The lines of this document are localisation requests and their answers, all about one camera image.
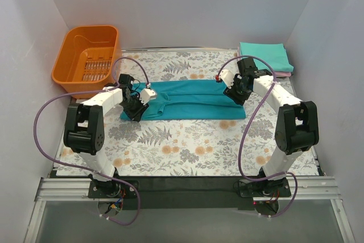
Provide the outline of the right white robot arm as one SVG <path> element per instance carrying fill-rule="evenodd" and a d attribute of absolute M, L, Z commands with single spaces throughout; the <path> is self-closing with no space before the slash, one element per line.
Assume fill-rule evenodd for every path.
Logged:
<path fill-rule="evenodd" d="M 242 106 L 255 93 L 262 98 L 259 106 L 268 103 L 277 115 L 276 147 L 271 158 L 257 176 L 243 174 L 235 189 L 240 197 L 266 197 L 269 201 L 289 197 L 292 193 L 287 180 L 289 169 L 302 153 L 319 142 L 317 106 L 286 91 L 270 65 L 258 69 L 257 57 L 243 55 L 235 60 L 238 73 L 221 67 L 216 75 L 216 81 L 226 85 L 224 95 Z"/>

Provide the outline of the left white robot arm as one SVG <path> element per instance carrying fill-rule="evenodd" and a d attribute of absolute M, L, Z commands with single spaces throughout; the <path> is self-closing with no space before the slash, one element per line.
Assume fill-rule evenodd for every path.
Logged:
<path fill-rule="evenodd" d="M 92 98 L 68 106 L 63 141 L 77 153 L 91 169 L 90 179 L 96 190 L 107 197 L 119 197 L 122 186 L 113 180 L 118 176 L 116 168 L 108 160 L 103 145 L 105 142 L 104 116 L 120 105 L 127 118 L 139 122 L 157 93 L 151 84 L 140 92 L 133 91 L 134 78 L 121 74 L 118 86 L 109 85 Z"/>

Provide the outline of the teal t shirt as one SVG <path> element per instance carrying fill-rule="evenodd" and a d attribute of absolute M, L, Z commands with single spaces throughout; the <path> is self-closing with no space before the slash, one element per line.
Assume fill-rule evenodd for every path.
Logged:
<path fill-rule="evenodd" d="M 225 86 L 214 80 L 153 82 L 157 97 L 142 115 L 143 121 L 242 120 L 243 106 L 223 94 Z"/>

